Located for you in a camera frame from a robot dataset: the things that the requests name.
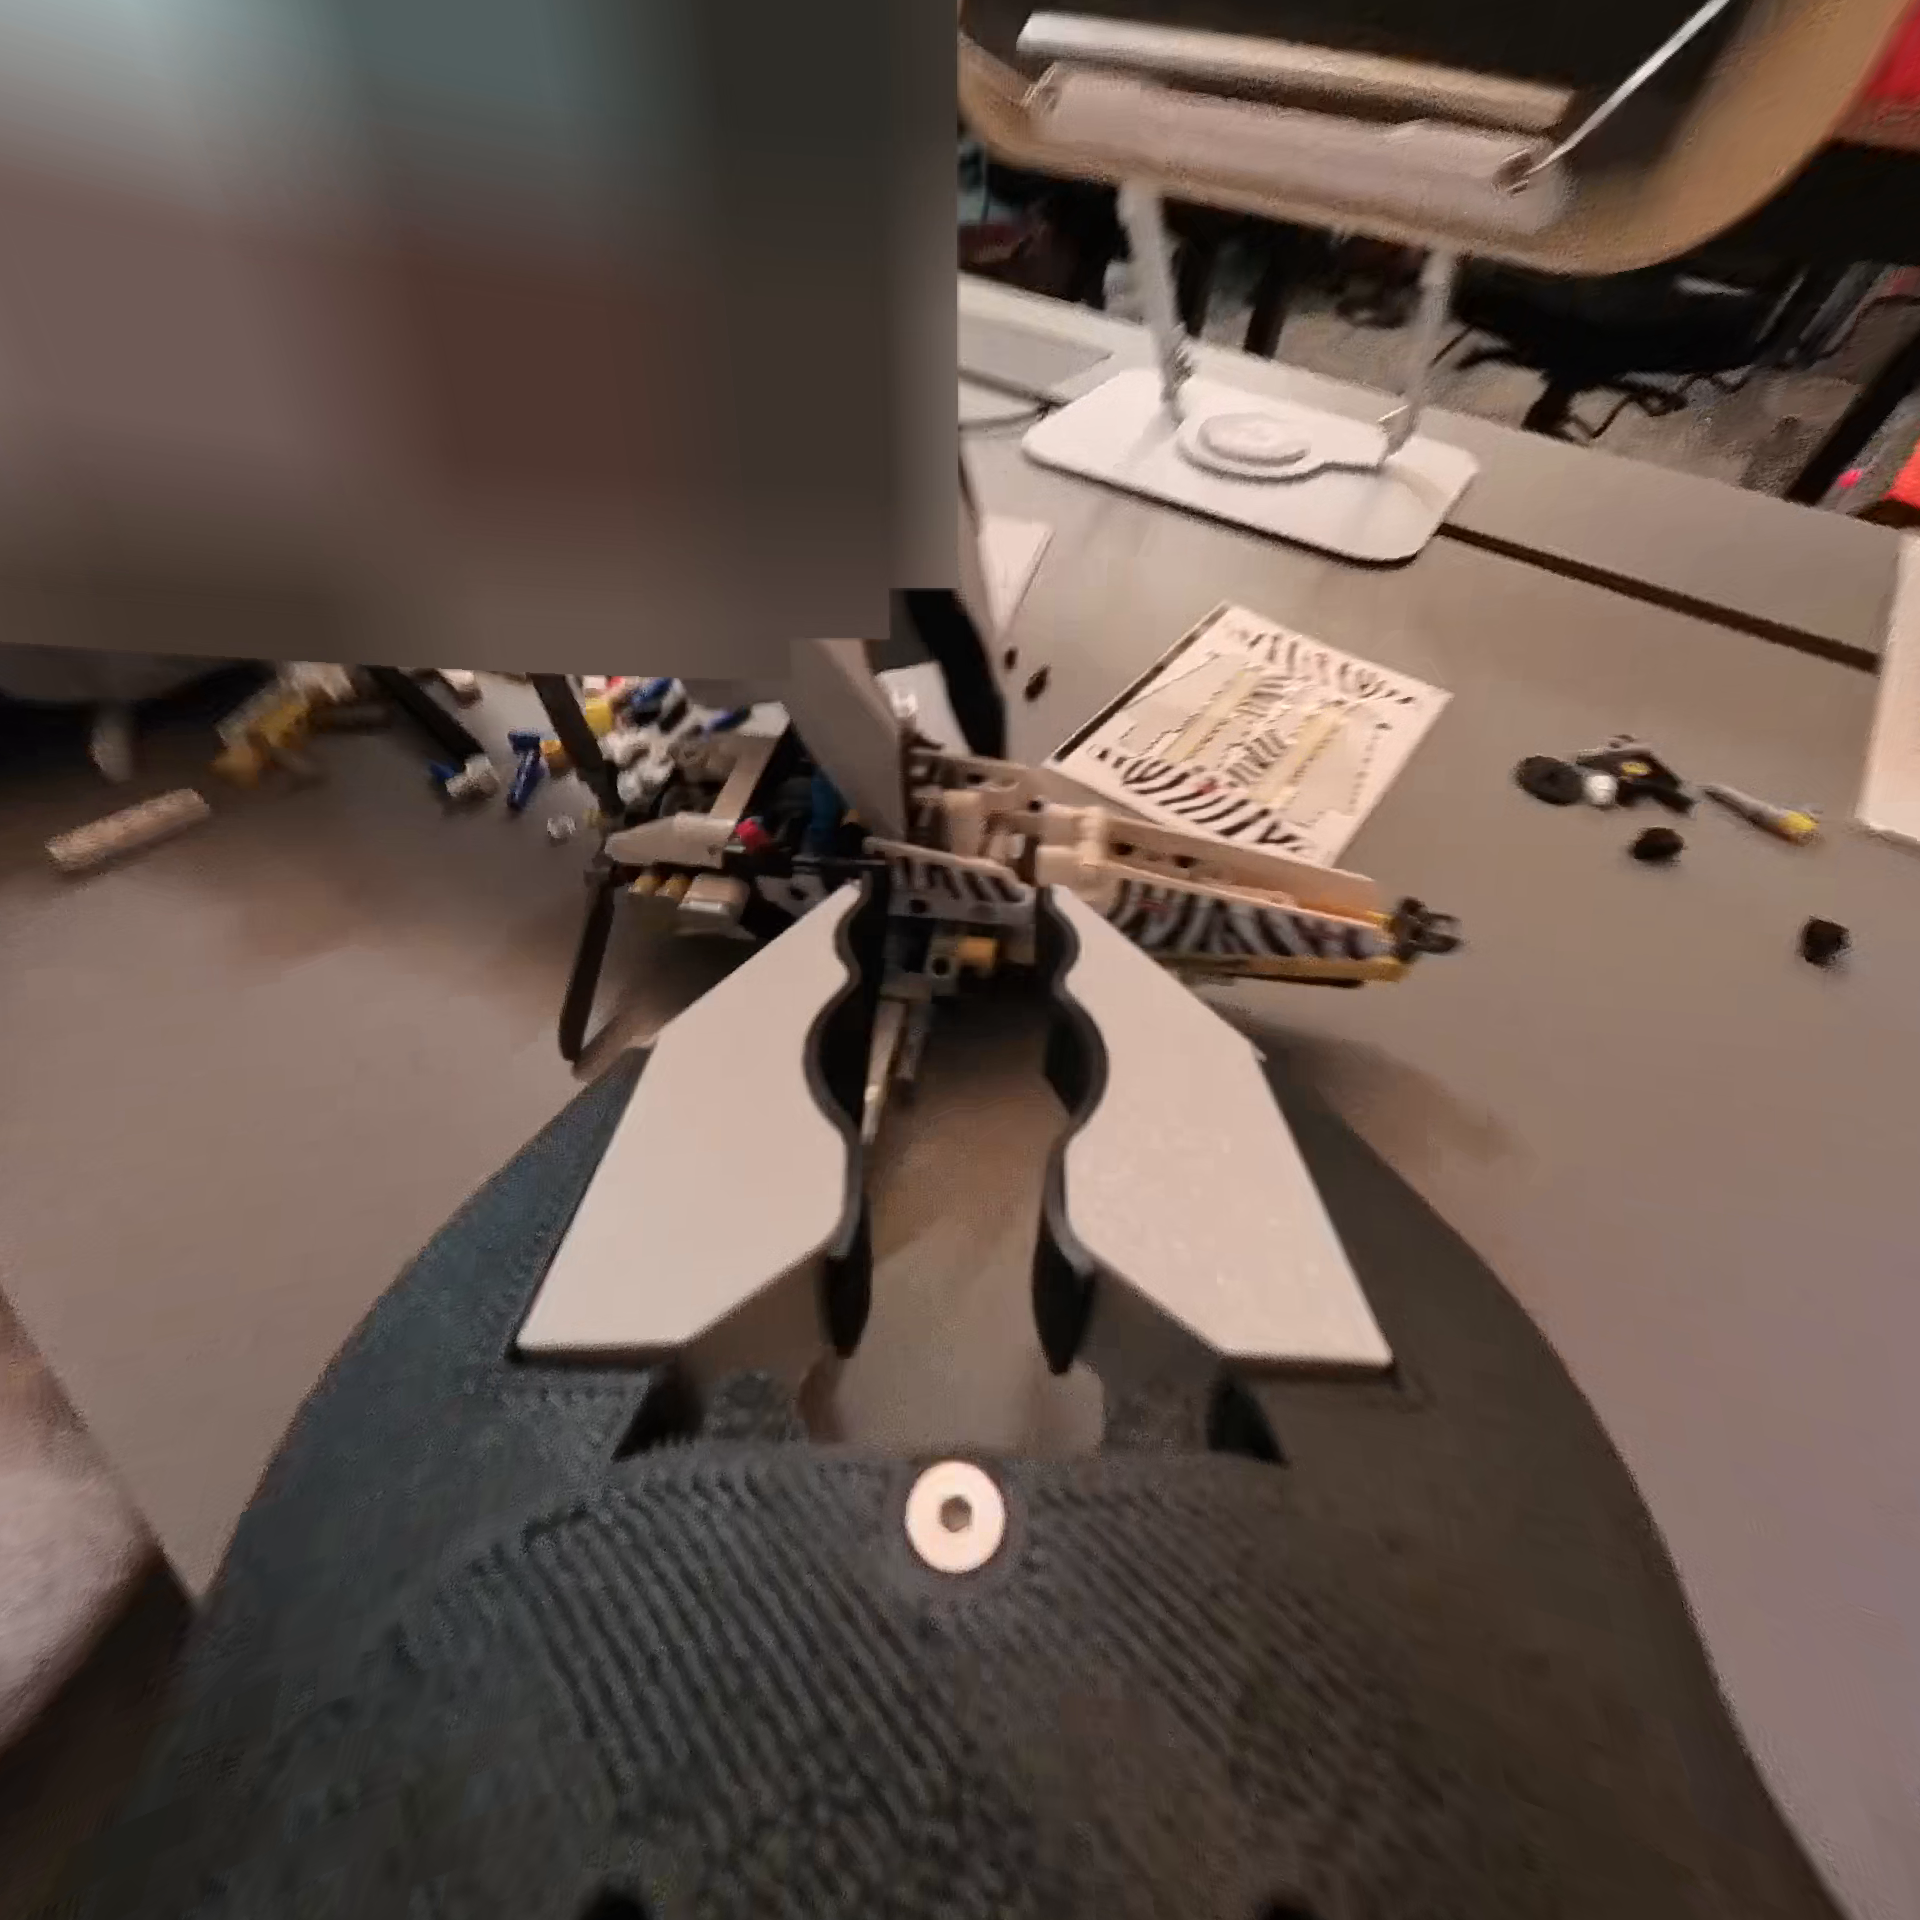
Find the white lamp bar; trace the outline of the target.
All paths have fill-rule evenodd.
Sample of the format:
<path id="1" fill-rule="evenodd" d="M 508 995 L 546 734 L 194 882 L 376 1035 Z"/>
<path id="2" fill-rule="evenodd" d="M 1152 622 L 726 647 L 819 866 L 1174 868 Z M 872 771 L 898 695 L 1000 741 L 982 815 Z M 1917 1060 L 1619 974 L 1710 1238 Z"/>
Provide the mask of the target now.
<path id="1" fill-rule="evenodd" d="M 1485 232 L 1539 232 L 1572 198 L 1560 86 L 1071 12 L 1032 14 L 1018 50 L 1039 133 L 1128 173 Z"/>

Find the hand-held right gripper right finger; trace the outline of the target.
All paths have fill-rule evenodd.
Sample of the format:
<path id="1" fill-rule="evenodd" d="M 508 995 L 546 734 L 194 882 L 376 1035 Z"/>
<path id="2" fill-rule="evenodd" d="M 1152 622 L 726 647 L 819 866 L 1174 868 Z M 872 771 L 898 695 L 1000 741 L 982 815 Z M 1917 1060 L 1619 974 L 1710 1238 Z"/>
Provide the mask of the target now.
<path id="1" fill-rule="evenodd" d="M 1208 1372 L 1386 1378 L 1394 1354 L 1259 1048 L 1084 899 L 1037 899 L 1047 1152 L 1035 1326 L 1052 1373 L 1142 1341 Z"/>

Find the black office chair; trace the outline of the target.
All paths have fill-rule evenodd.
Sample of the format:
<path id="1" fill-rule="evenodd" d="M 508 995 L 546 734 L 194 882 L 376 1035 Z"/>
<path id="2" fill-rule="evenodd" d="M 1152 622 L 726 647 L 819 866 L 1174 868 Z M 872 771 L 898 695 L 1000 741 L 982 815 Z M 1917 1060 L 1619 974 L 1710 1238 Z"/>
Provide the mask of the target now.
<path id="1" fill-rule="evenodd" d="M 1576 397 L 1611 391 L 1645 397 L 1640 374 L 1698 373 L 1708 336 L 1671 270 L 1615 277 L 1557 277 L 1511 268 L 1469 268 L 1453 294 L 1456 317 L 1488 338 L 1464 358 L 1541 378 L 1519 430 L 1554 442 L 1580 435 Z"/>

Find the zebra striped lego helicopter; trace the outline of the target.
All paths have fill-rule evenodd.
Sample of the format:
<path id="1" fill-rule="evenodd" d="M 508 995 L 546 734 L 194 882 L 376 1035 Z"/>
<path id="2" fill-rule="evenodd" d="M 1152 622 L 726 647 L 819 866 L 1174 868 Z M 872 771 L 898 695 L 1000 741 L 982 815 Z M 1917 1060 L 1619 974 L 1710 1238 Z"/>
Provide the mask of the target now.
<path id="1" fill-rule="evenodd" d="M 870 831 L 789 722 L 759 724 L 704 808 L 610 829 L 598 871 L 670 909 L 682 932 L 771 942 L 853 879 L 878 879 L 886 963 L 938 976 L 1029 966 L 1037 899 L 1084 899 L 1163 970 L 1352 990 L 1463 947 L 1458 923 L 1365 879 L 1238 853 L 1071 798 L 1067 781 L 1007 759 L 952 751 L 902 722 L 907 831 Z"/>

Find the pile of loose lego pieces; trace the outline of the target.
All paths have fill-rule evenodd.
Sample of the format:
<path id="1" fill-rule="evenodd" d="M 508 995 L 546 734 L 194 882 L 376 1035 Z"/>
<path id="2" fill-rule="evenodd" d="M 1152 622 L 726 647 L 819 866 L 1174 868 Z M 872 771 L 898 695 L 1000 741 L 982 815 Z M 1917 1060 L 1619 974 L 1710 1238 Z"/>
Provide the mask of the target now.
<path id="1" fill-rule="evenodd" d="M 578 831 L 610 831 L 676 808 L 706 808 L 734 774 L 740 743 L 760 730 L 759 707 L 714 703 L 682 678 L 574 677 L 583 693 L 605 698 L 612 708 L 604 750 L 616 771 L 622 811 L 604 820 L 580 781 L 546 778 L 538 754 L 544 714 L 528 677 L 451 667 L 415 671 L 413 678 L 487 748 L 487 759 L 454 768 L 426 743 L 426 778 L 447 808 L 494 808 L 511 822 L 541 819 L 546 835 L 559 844 Z"/>

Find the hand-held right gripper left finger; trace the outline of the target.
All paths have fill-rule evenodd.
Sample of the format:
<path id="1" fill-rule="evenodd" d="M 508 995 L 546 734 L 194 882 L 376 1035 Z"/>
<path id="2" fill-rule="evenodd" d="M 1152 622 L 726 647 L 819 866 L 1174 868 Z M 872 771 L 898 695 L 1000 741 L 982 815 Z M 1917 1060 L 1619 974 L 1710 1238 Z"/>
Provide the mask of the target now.
<path id="1" fill-rule="evenodd" d="M 658 1031 L 516 1360 L 858 1354 L 872 1311 L 862 1124 L 883 935 L 883 882 L 845 882 Z"/>

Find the zebra sticker sheet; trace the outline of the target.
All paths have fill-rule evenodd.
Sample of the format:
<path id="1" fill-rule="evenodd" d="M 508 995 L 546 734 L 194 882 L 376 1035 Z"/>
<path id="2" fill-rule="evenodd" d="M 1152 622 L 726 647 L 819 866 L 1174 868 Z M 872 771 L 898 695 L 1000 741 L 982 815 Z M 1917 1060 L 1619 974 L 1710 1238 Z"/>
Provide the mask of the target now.
<path id="1" fill-rule="evenodd" d="M 1450 707 L 1446 688 L 1223 606 L 1047 768 L 1146 822 L 1333 868 Z"/>

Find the short white lego beam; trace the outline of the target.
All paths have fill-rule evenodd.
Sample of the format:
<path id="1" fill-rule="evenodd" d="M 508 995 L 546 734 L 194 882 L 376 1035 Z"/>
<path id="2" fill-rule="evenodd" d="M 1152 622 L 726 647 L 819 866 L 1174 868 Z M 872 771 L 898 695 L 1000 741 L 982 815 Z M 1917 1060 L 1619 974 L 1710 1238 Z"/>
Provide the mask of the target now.
<path id="1" fill-rule="evenodd" d="M 207 820 L 202 791 L 180 786 L 50 837 L 45 854 L 60 876 L 77 877 L 150 853 Z"/>

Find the white lego skid assembly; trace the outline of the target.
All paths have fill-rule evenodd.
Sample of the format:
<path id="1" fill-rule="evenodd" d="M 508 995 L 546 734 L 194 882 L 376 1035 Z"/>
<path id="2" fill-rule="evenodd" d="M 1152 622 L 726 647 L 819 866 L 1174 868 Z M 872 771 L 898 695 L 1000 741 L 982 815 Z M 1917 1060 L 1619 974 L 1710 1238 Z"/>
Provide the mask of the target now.
<path id="1" fill-rule="evenodd" d="M 896 1094 L 894 1068 L 902 1013 L 909 1013 L 909 1008 L 919 1000 L 931 998 L 894 995 L 879 996 L 879 1005 L 870 1028 L 869 1068 L 862 1093 L 860 1140 L 863 1148 L 872 1148 L 878 1142 L 883 1118 L 890 1109 L 892 1098 Z"/>

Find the yellow lego panel piece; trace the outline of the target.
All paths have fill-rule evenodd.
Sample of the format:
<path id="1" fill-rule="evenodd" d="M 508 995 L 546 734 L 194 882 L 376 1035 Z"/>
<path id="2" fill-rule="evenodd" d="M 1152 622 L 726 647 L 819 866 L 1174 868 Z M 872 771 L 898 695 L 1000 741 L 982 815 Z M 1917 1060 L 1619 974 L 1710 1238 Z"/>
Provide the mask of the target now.
<path id="1" fill-rule="evenodd" d="M 226 714 L 219 750 L 207 771 L 232 786 L 258 786 L 269 779 L 315 781 L 318 764 L 309 741 L 319 711 L 311 691 L 292 684 L 269 684 Z"/>

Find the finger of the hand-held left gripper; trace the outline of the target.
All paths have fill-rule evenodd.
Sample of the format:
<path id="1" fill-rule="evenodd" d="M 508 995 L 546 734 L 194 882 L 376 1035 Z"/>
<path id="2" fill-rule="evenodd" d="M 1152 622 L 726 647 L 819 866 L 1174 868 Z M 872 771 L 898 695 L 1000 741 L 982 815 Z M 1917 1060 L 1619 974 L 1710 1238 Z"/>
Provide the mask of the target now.
<path id="1" fill-rule="evenodd" d="M 966 750 L 981 759 L 1005 754 L 1005 708 L 995 678 L 992 650 L 952 588 L 896 591 L 902 629 L 939 669 L 947 701 Z"/>
<path id="2" fill-rule="evenodd" d="M 787 714 L 806 754 L 870 831 L 907 831 L 902 722 L 863 639 L 792 639 Z"/>

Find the white paper sheet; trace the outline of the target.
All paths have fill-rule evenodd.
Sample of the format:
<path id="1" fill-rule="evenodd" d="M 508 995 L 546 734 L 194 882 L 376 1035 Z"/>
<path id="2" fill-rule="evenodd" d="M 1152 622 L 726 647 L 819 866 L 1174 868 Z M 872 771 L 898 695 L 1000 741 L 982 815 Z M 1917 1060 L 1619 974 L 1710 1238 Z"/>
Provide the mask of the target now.
<path id="1" fill-rule="evenodd" d="M 1917 534 L 1901 534 L 1856 822 L 1917 851 Z"/>

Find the small grey black lego assembly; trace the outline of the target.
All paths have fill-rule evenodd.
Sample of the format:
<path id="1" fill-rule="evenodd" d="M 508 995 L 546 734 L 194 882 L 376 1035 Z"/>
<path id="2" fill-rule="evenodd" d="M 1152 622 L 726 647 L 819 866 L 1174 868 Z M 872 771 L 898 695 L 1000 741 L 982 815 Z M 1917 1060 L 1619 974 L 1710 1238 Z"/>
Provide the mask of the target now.
<path id="1" fill-rule="evenodd" d="M 1696 791 L 1645 741 L 1619 735 L 1572 757 L 1587 802 L 1597 808 L 1653 805 L 1687 819 Z"/>

